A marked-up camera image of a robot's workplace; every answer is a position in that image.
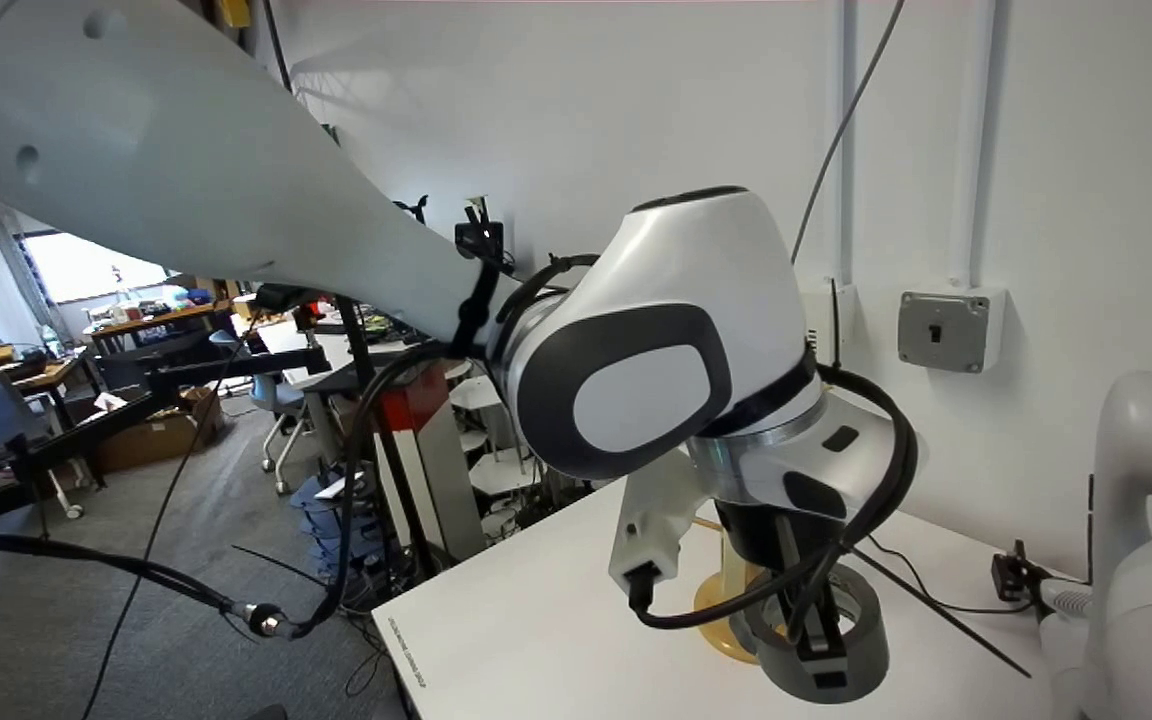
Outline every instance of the workbench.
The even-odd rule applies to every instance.
[[[888,680],[855,703],[790,701],[700,634],[650,634],[624,609],[609,582],[614,516],[618,484],[609,484],[373,613],[425,720],[1042,718],[1040,680],[1022,680],[858,562],[844,564],[866,578],[885,603]],[[917,516],[893,516],[877,538],[909,553],[939,600],[994,603],[990,549]],[[656,588],[656,613],[686,613],[716,562],[720,538],[690,527],[680,582]],[[964,622],[1022,667],[1040,667],[1031,618]]]
[[[62,380],[67,380],[72,371],[85,371],[85,380],[89,380],[92,393],[99,388],[96,375],[92,375],[92,367],[89,367],[89,343],[85,343],[85,350],[72,350],[62,361],[47,361],[47,366],[42,366],[41,371],[31,371],[31,375],[14,375],[10,388],[14,388],[21,398],[47,398],[47,406],[52,406],[52,411],[54,411],[54,419],[58,419],[58,433],[72,433],[72,430],[76,430],[76,415],[67,411],[67,402],[62,402]],[[85,453],[85,463],[89,463],[96,488],[105,488],[105,468],[99,468],[99,459],[96,459],[96,447]]]
[[[105,323],[96,334],[89,334],[89,343],[96,343],[99,358],[116,358],[122,353],[122,338],[130,339],[130,350],[145,350],[145,334],[183,334],[183,329],[205,329],[211,334],[229,319],[229,305],[186,305],[186,308],[171,308],[164,315],[136,315],[136,319],[118,319],[118,323]]]

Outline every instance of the black cable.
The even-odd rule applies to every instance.
[[[934,600],[929,600],[922,594],[917,594],[903,578],[897,578],[888,564],[870,562],[866,553],[851,549],[866,567],[877,567],[879,578],[888,578],[893,586],[900,586],[909,596],[917,596],[921,603],[929,603],[929,613],[934,613],[939,622],[947,622],[956,634],[973,635],[989,655],[1002,659],[1007,667],[1014,667],[1027,680],[1027,667],[1014,665],[1007,654],[999,654],[990,640],[983,640],[973,624],[964,624],[958,618],[951,618],[947,609],[939,609]]]
[[[254,635],[244,630],[244,624],[234,624],[230,618],[221,618],[240,640],[246,640],[246,646],[254,646]]]
[[[283,567],[283,573],[292,573],[292,578],[299,578],[299,582],[309,582],[309,586],[315,586],[315,588],[329,588],[324,582],[309,578],[305,567],[295,567],[295,564],[289,564],[289,562],[274,562],[274,557],[254,553],[254,549],[244,549],[244,546],[230,546],[230,549],[244,553],[244,557],[264,562],[264,564],[271,564],[271,567]]]
[[[289,57],[283,57],[278,22],[271,15],[266,0],[264,0],[264,22],[266,22],[266,44],[271,44],[271,62],[278,66],[283,92],[292,92],[292,72],[289,72]]]
[[[833,371],[844,371],[844,312],[839,312],[839,281],[828,281],[828,323],[833,323]]]
[[[866,57],[866,69],[863,69],[863,77],[858,77],[858,84],[855,84],[855,92],[851,92],[851,99],[849,99],[849,113],[844,113],[839,127],[834,127],[833,139],[828,139],[828,152],[822,152],[820,172],[815,172],[815,181],[812,181],[812,196],[806,196],[806,209],[805,209],[805,222],[800,222],[800,238],[790,239],[788,265],[800,259],[800,247],[805,247],[805,238],[806,238],[806,223],[812,223],[815,196],[820,196],[820,186],[822,186],[822,177],[828,177],[828,164],[833,164],[833,155],[839,152],[839,143],[844,143],[844,138],[849,138],[849,127],[851,127],[851,118],[855,118],[855,108],[858,108],[858,99],[863,99],[863,90],[866,90],[870,72],[879,69],[879,62],[885,62],[885,53],[888,53],[888,42],[893,42],[893,34],[897,34],[897,26],[900,26],[900,14],[903,14],[903,0],[893,6],[888,28],[885,28],[879,44],[877,44],[870,57]]]
[[[169,506],[171,506],[171,496],[177,496],[177,484],[179,484],[179,478],[183,478],[183,468],[186,468],[201,435],[205,435],[205,419],[192,430],[192,439],[186,439],[186,447],[183,447],[183,455],[179,455],[179,463],[177,463],[177,473],[171,473],[171,479],[169,479],[169,492],[164,492],[164,502],[161,502],[161,507],[157,507],[157,516],[151,516],[151,527],[147,527],[147,540],[145,540],[141,562],[147,562],[147,557],[151,557],[151,546],[161,540]],[[92,718],[92,708],[96,708],[96,701],[99,701],[110,649],[118,646],[118,634],[122,634],[122,624],[126,624],[126,613],[130,613],[136,596],[141,596],[141,578],[130,582],[126,596],[122,596],[122,609],[118,609],[118,618],[110,622],[110,634],[106,634],[106,640],[105,640],[99,667],[96,667],[96,686],[92,686],[89,703],[85,703],[85,720]]]
[[[230,600],[169,564],[151,564],[151,562],[136,562],[136,557],[116,557],[116,553],[92,553],[81,546],[58,546],[58,540],[41,540],[41,538],[0,538],[0,553],[14,553],[14,557],[47,557],[47,562],[92,562],[92,564],[106,564],[118,567],[126,578],[151,582],[161,588],[171,588],[195,603],[209,603],[215,613],[230,613]]]
[[[958,613],[958,618],[1018,618],[1018,613],[1031,609],[1031,603],[990,603],[990,609],[947,603],[947,600],[939,600],[939,596],[929,588],[922,573],[921,573],[900,549],[888,549],[888,546],[879,546],[877,538],[866,538],[866,546],[870,546],[877,553],[900,562],[900,564],[909,567],[909,578],[917,582],[917,588],[921,588],[931,603],[939,603],[939,609],[947,609],[947,613]]]
[[[650,586],[642,586],[642,600],[640,609],[633,609],[640,618],[640,624],[649,630],[664,630],[664,634],[675,634],[675,630],[700,630],[700,624],[713,624],[713,622],[725,622],[725,618],[735,618],[775,594],[790,594],[794,586],[805,586],[806,567],[815,567],[822,562],[822,553],[815,553],[812,562],[772,578],[772,582],[757,582],[753,588],[742,588],[741,596],[731,600],[720,600],[720,603],[709,603],[709,609],[694,609],[694,613],[680,613],[680,618],[650,618],[649,603],[650,603]]]
[[[344,479],[344,496],[338,496],[338,557],[337,557],[337,582],[331,582],[331,588],[324,594],[324,600],[318,600],[318,609],[305,622],[305,624],[295,624],[292,630],[292,635],[309,635],[310,630],[318,630],[337,609],[338,609],[338,596],[344,596],[344,582],[348,582],[348,540],[352,540],[352,522],[356,522],[356,506],[352,506],[352,484],[356,484],[356,468],[361,468],[361,459],[356,459],[356,453],[361,453],[361,444],[366,444],[366,425],[373,425],[373,408],[376,408],[376,402],[378,402],[378,393],[392,386],[392,380],[398,380],[406,367],[418,367],[418,366],[426,366],[426,361],[439,361],[442,358],[442,343],[415,343],[415,350],[406,350],[405,358],[397,358],[392,366],[385,366],[373,380],[366,380],[366,388],[362,388],[362,398],[361,398],[361,406],[356,406],[356,419],[352,419],[352,430],[348,430],[348,435],[344,435],[344,468],[348,468],[348,479]]]
[[[828,386],[851,393],[851,398],[863,398],[866,406],[877,406],[893,415],[897,444],[893,444],[893,463],[888,463],[877,496],[866,496],[866,506],[851,516],[851,524],[844,524],[839,538],[828,549],[820,549],[815,557],[806,557],[805,564],[794,564],[794,567],[788,567],[788,573],[765,582],[760,588],[748,588],[725,603],[700,609],[700,613],[650,618],[649,603],[650,603],[656,578],[650,573],[627,578],[627,586],[633,586],[627,603],[649,630],[713,624],[713,622],[725,622],[731,613],[753,609],[757,600],[767,600],[772,594],[794,588],[800,603],[788,618],[788,634],[794,635],[812,600],[828,586],[833,564],[900,507],[900,502],[909,496],[913,473],[917,473],[917,455],[921,455],[909,415],[900,411],[900,406],[885,388],[877,388],[863,375],[834,371],[834,367],[820,367],[820,375]]]

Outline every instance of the window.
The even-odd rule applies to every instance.
[[[67,233],[31,233],[21,239],[21,247],[52,305],[130,291],[169,281],[164,265],[147,265]]]

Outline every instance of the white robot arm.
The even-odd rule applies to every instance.
[[[1152,718],[1152,371],[1117,380],[1095,433],[1093,596],[1042,622],[1060,720]]]
[[[356,296],[430,339],[455,338],[477,284],[447,239],[398,215],[283,90],[171,0],[0,0],[0,199],[171,267]],[[549,463],[624,478],[690,444],[700,496],[772,573],[772,603],[812,618],[820,646],[760,649],[775,686],[812,701],[879,686],[885,649],[844,649],[828,573],[900,506],[913,430],[863,380],[849,393],[897,425],[820,386],[788,247],[753,192],[640,203],[567,296],[505,281],[491,312],[477,343],[496,350]],[[637,600],[672,573],[690,507],[680,496],[694,492],[627,488],[624,527],[668,527],[614,540],[610,573]],[[820,674],[785,667],[800,654]]]

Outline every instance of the person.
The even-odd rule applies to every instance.
[[[329,473],[315,473],[310,479],[305,479],[295,492],[292,492],[292,507],[299,513],[305,527],[309,527],[309,540],[310,540],[310,557],[315,557],[315,578],[324,586],[337,582],[337,567],[338,567],[338,496],[344,496],[344,479],[331,478],[324,484]],[[348,540],[348,557],[352,557],[352,567],[362,578],[366,567],[378,567],[385,564],[385,524],[376,513],[366,507],[356,507],[356,538]]]

